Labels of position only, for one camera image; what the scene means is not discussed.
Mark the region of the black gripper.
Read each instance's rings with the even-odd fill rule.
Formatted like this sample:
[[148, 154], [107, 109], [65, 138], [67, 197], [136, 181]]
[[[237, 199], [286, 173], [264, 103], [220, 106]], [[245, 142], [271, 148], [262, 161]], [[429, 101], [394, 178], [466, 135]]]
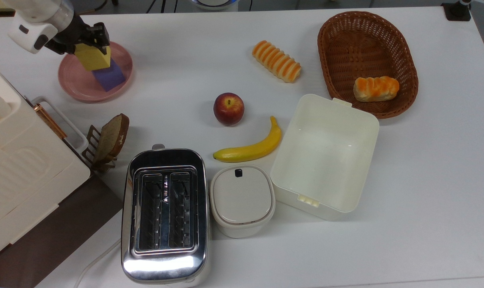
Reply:
[[103, 55], [107, 55], [110, 46], [109, 34], [103, 22], [93, 26], [85, 24], [79, 15], [74, 15], [70, 25], [48, 40], [45, 47], [59, 55], [74, 54], [76, 45], [86, 44], [98, 48]]

